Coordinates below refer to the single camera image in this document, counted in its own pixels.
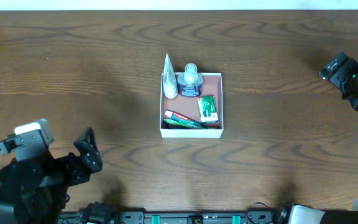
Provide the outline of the Colgate toothpaste tube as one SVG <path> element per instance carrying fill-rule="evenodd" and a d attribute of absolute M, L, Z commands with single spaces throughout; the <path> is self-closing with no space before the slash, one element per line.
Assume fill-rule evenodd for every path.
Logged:
<path fill-rule="evenodd" d="M 179 122 L 179 123 L 183 123 L 183 124 L 190 124 L 190 125 L 193 125 L 193 126 L 197 126 L 197 127 L 200 127 L 200 128 L 205 128 L 207 129 L 208 127 L 205 125 L 205 124 L 201 124 L 200 122 L 198 121 L 195 121 L 187 116 L 184 116 L 182 114 L 179 114 L 175 111 L 170 111 L 170 110 L 166 110 L 164 112 L 164 115 L 166 117 L 168 117 L 169 119 L 172 119 L 176 122 Z"/>

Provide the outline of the green white soap packet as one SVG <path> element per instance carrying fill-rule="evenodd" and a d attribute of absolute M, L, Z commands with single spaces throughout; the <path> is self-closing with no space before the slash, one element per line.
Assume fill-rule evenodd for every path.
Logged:
<path fill-rule="evenodd" d="M 197 98 L 200 121 L 202 123 L 215 123 L 219 121 L 218 111 L 216 109 L 215 98 L 213 95 Z"/>

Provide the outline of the green toothbrush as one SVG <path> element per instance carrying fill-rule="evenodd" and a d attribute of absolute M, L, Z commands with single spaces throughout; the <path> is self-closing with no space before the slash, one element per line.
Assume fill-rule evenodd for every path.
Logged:
<path fill-rule="evenodd" d="M 208 127 L 201 127 L 201 126 L 197 126 L 194 124 L 181 123 L 181 122 L 175 121 L 173 119 L 164 119 L 163 121 L 166 122 L 167 124 L 182 126 L 182 127 L 188 128 L 188 129 L 208 129 Z"/>

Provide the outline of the blue clear bottle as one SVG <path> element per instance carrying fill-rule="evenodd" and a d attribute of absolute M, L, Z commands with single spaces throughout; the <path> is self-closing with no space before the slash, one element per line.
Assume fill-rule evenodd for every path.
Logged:
<path fill-rule="evenodd" d="M 203 85 L 203 76 L 198 73 L 198 67 L 189 63 L 185 66 L 185 71 L 177 77 L 178 93 L 185 97 L 200 96 Z"/>

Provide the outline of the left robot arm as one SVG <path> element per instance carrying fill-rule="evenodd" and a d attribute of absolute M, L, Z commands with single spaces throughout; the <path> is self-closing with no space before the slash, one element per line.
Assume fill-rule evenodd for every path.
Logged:
<path fill-rule="evenodd" d="M 103 167 L 92 128 L 73 143 L 78 156 L 54 158 L 49 144 L 39 129 L 0 142 L 3 154 L 15 154 L 0 170 L 0 223 L 56 223 L 68 188 L 88 182 Z"/>

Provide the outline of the white cream tube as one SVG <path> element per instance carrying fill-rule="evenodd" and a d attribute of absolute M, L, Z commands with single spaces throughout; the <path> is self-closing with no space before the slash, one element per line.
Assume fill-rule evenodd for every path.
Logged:
<path fill-rule="evenodd" d="M 173 65 L 171 63 L 169 54 L 165 56 L 165 63 L 162 76 L 163 94 L 168 99 L 174 99 L 178 95 L 178 86 Z"/>

